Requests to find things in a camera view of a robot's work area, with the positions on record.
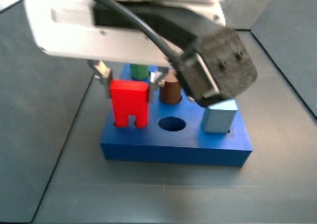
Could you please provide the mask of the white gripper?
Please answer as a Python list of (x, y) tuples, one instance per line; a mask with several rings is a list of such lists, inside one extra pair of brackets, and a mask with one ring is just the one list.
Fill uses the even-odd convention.
[[(116, 0), (126, 6), (155, 6), (193, 13), (225, 24), (222, 0)], [(92, 0), (24, 0), (35, 43), (50, 56), (92, 59), (88, 66), (110, 98), (112, 70), (102, 60), (166, 67), (166, 56), (145, 34)]]

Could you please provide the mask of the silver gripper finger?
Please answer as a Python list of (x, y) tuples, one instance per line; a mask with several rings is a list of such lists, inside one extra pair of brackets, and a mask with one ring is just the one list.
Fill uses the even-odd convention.
[(150, 82), (149, 82), (149, 101), (154, 100), (155, 90), (159, 87), (161, 82), (169, 74), (169, 68), (158, 67), (158, 69), (150, 72)]

